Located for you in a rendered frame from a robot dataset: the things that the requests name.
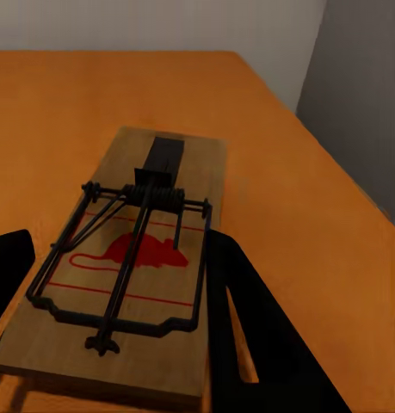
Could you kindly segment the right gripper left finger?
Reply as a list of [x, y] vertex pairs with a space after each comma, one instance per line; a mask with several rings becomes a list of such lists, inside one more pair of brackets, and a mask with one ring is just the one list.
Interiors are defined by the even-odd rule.
[[34, 262], [34, 243], [27, 229], [0, 236], [0, 318]]

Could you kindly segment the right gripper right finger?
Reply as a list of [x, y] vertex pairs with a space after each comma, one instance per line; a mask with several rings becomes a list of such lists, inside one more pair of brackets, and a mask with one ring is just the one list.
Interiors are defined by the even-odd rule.
[[[237, 241], [207, 230], [213, 413], [352, 413]], [[240, 379], [230, 289], [259, 384]]]

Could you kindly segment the mousetrap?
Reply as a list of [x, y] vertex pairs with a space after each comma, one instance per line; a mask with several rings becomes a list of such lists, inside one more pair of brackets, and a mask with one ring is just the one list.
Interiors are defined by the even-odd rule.
[[0, 335], [0, 373], [199, 406], [227, 147], [121, 126]]

